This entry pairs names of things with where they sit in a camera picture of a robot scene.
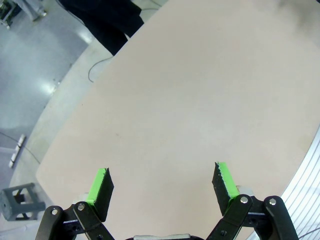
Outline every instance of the floor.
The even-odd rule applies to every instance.
[[[147,9],[141,13],[145,21],[167,0],[155,1],[156,4],[134,0],[142,9]],[[277,11],[295,12],[297,17],[292,20],[301,25],[297,34],[305,35],[320,47],[320,4],[316,8],[314,0],[273,1],[279,2]],[[22,12],[14,19],[10,31],[0,26],[0,132],[14,139],[22,133],[28,136],[27,149],[14,171],[7,167],[10,156],[0,155],[0,188],[37,183],[35,173],[56,132],[92,86],[88,80],[90,67],[111,57],[88,30],[54,0],[47,0],[44,5],[49,13],[39,22],[30,22]],[[271,8],[271,5],[264,2],[261,7]],[[94,67],[90,73],[93,82],[110,61],[112,58]],[[15,145],[13,140],[0,135],[0,146]],[[35,190],[47,206],[52,205],[39,185]],[[318,216],[314,216],[314,226],[319,223]],[[38,227],[39,221],[6,222],[0,216],[0,240],[35,239]]]
[[[30,136],[39,116],[70,67],[93,37],[54,0],[48,15],[31,22],[21,11],[11,29],[0,25],[0,146],[14,148],[21,134]],[[0,154],[0,189],[9,186],[10,155]]]

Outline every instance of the person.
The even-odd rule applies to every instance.
[[[144,24],[141,8],[130,0],[58,0],[81,19],[94,37],[115,55]]]
[[[13,0],[29,16],[31,21],[37,20],[40,16],[45,17],[47,12],[39,0]]]

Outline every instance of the gray floor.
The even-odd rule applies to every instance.
[[[93,39],[89,31],[54,0],[48,15],[31,22],[22,11],[11,29],[0,25],[0,133],[19,139],[31,134],[56,87]],[[0,146],[15,141],[0,134]],[[0,189],[8,187],[13,169],[0,153]]]

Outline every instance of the stool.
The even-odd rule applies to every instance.
[[[38,201],[38,197],[33,192],[34,183],[5,188],[0,192],[0,210],[7,221],[36,220],[38,213],[46,209],[46,204]],[[26,203],[25,195],[21,194],[26,189],[32,199],[32,203]]]

